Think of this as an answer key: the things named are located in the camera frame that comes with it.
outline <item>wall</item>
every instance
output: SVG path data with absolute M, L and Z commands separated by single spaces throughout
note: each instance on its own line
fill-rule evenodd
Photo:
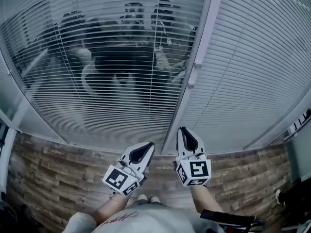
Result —
M 304 126 L 287 143 L 287 150 L 292 163 L 292 179 L 301 178 L 302 181 L 311 177 L 311 123 Z
M 9 129 L 5 138 L 5 144 L 0 155 L 0 192 L 6 192 L 9 159 L 13 147 L 16 131 Z

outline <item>metal frame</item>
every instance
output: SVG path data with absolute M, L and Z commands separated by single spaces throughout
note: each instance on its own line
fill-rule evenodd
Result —
M 171 125 L 168 130 L 168 134 L 166 135 L 164 141 L 161 155 L 167 153 L 172 138 L 176 135 L 181 117 L 187 106 L 191 90 L 194 88 L 199 69 L 202 66 L 202 62 L 207 51 L 209 40 L 211 38 L 216 22 L 220 2 L 221 0 L 204 0 L 202 9 L 203 17 L 201 17 L 200 19 L 197 37 L 193 44 L 192 53 L 189 59 L 189 66 L 187 68 L 183 87 L 179 95 L 179 100 L 171 121 Z
M 0 191 L 6 192 L 6 183 L 8 177 L 9 160 L 14 143 L 16 130 L 9 129 L 5 137 L 5 145 L 2 147 L 0 156 Z

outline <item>bracelet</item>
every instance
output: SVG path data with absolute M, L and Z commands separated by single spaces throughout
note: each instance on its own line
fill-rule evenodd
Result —
M 118 205 L 126 206 L 126 204 L 120 204 L 118 202 L 115 202 L 115 203 L 118 204 Z

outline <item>gray shirt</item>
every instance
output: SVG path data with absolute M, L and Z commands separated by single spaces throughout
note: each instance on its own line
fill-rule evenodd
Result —
M 90 215 L 76 213 L 63 233 L 205 233 L 207 229 L 224 232 L 217 223 L 200 218 L 197 212 L 145 204 L 126 208 L 98 227 Z

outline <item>shoe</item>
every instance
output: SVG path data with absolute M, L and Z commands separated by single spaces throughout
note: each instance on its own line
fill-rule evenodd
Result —
M 279 201 L 278 201 L 278 196 L 280 195 L 281 191 L 280 189 L 276 190 L 276 202 L 277 204 L 281 204 Z
M 157 196 L 150 197 L 149 203 L 152 204 L 153 202 L 161 203 L 160 199 Z
M 148 197 L 145 194 L 140 194 L 138 196 L 138 198 L 137 198 L 137 201 L 139 201 L 139 200 L 146 200 L 146 201 L 148 201 Z

